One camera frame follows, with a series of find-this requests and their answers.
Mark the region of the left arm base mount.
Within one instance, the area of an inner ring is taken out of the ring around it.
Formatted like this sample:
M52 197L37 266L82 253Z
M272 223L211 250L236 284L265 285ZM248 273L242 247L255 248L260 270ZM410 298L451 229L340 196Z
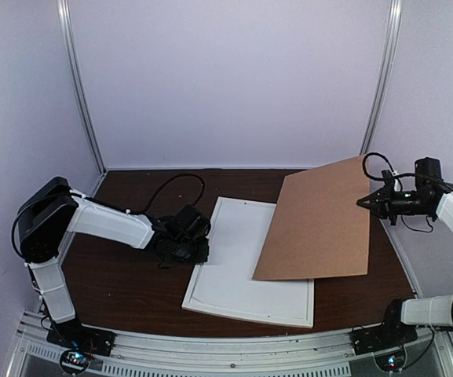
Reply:
M59 366L66 375L87 370L95 356L109 357L115 342L113 331L87 327L78 317L63 323L50 320L47 342L64 347Z

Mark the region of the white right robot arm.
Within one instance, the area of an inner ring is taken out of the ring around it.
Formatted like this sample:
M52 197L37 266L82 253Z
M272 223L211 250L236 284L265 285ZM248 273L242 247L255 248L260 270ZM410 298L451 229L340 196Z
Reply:
M397 191L387 182L356 203L392 225L402 215L420 215L437 223L434 240L403 237L404 251L414 263L422 291L417 298L392 301L378 328L378 341L395 346L407 334L407 327L414 326L453 331L453 185L435 181L412 191Z

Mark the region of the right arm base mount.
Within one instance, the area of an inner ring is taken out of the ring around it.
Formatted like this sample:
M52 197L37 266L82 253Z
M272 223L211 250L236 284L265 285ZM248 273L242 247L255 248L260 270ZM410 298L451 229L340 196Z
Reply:
M393 300L380 324L368 328L354 327L350 332L355 354L376 353L376 366L389 374L401 372L407 367L406 345L418 339L416 327L401 321L403 303L402 299Z

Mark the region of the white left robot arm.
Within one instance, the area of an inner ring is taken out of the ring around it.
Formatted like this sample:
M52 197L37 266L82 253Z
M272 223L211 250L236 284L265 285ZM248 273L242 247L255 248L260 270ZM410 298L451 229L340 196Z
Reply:
M10 230L14 252L24 261L46 304L58 337L72 349L83 347L87 330L59 261L64 237L79 235L119 243L152 254L161 262L200 264L209 256L210 219L187 204L174 215L122 209L86 195L54 177L17 211Z

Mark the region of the brown cardboard backing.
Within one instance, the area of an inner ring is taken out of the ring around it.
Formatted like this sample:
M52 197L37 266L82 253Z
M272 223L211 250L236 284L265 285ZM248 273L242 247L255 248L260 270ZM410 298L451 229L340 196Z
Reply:
M314 280L367 274L370 192L361 157L286 176L255 280Z

